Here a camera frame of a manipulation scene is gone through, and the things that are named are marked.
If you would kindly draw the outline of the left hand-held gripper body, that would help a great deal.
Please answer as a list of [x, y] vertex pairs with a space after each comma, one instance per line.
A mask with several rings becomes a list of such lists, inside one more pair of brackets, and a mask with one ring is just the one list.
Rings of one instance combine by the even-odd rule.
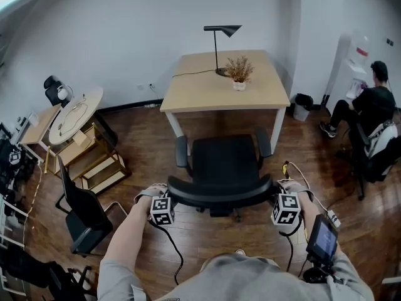
[[170, 197], [166, 184], [153, 184], [147, 189], [140, 191], [134, 203], [143, 197], [150, 197], [152, 203], [150, 205], [150, 220], [158, 226], [170, 225], [175, 220], [174, 203]]

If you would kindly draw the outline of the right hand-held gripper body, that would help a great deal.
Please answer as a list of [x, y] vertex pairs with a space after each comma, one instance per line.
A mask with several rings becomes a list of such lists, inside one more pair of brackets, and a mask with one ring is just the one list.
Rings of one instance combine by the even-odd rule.
[[271, 221], [276, 226], [294, 225], [301, 212], [298, 193], [308, 193], [311, 201], [313, 201], [310, 185], [298, 187], [295, 191], [291, 191], [289, 185], [294, 183], [292, 179], [284, 179], [277, 182], [278, 193], [274, 195], [275, 202], [273, 212], [271, 213]]

